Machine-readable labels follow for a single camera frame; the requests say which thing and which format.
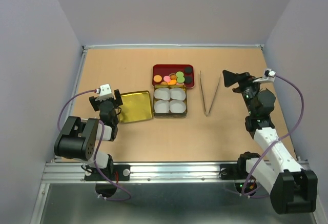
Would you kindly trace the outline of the gold square cookie tin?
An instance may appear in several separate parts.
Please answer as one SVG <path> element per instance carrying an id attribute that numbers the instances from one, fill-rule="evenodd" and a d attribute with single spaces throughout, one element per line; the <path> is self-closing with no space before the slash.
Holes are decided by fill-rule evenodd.
<path id="1" fill-rule="evenodd" d="M 186 111 L 184 113 L 171 113 L 169 111 L 169 113 L 155 113 L 154 112 L 154 103 L 157 101 L 157 100 L 161 100 L 161 99 L 155 99 L 154 98 L 154 92 L 153 92 L 153 116 L 156 117 L 156 118 L 185 118 L 187 116 L 187 113 L 188 113 L 188 101 L 187 101 L 187 89 L 184 85 L 156 85 L 154 87 L 154 91 L 157 89 L 157 88 L 169 88 L 169 89 L 172 89 L 172 88 L 183 88 L 186 92 L 186 99 L 184 100 L 184 103 L 187 107 Z"/>

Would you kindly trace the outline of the metal tongs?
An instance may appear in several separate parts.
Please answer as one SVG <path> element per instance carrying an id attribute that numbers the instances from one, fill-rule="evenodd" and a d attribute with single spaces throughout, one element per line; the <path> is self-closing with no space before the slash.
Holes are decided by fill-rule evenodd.
<path id="1" fill-rule="evenodd" d="M 216 82 L 211 80 L 210 83 L 206 75 L 199 71 L 199 86 L 200 86 L 200 96 L 203 113 L 206 117 L 209 117 L 213 111 L 214 105 L 216 103 L 219 87 L 221 84 L 221 75 L 217 76 Z"/>

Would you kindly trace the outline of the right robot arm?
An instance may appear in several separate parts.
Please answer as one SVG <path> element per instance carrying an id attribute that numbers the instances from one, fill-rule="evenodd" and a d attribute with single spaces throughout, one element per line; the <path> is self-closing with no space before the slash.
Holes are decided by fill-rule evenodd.
<path id="1" fill-rule="evenodd" d="M 313 213 L 317 203 L 318 178 L 313 170 L 298 163 L 283 144 L 271 120 L 276 97 L 260 86 L 278 77 L 266 69 L 262 77 L 248 72 L 233 73 L 223 70 L 225 87 L 238 84 L 234 93 L 242 95 L 248 110 L 245 128 L 263 149 L 263 154 L 245 152 L 240 155 L 235 172 L 245 178 L 237 188 L 241 196 L 255 198 L 257 184 L 267 191 L 271 205 L 278 214 Z"/>

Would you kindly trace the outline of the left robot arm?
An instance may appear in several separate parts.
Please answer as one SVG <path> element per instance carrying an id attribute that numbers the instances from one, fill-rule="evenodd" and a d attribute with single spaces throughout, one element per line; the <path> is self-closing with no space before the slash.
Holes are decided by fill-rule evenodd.
<path id="1" fill-rule="evenodd" d="M 61 126 L 60 119 L 66 106 L 75 98 L 91 92 L 98 95 L 89 97 L 89 102 L 94 111 L 99 112 L 99 119 L 88 118 L 83 121 L 80 117 L 69 116 Z M 115 140 L 122 105 L 120 91 L 118 89 L 112 91 L 109 85 L 74 95 L 64 104 L 58 116 L 59 135 L 54 145 L 55 155 L 78 160 L 87 165 L 85 169 L 87 172 L 93 173 L 96 170 L 96 174 L 101 179 L 110 179 L 114 175 L 112 156 L 101 153 L 95 144 L 97 140 Z"/>

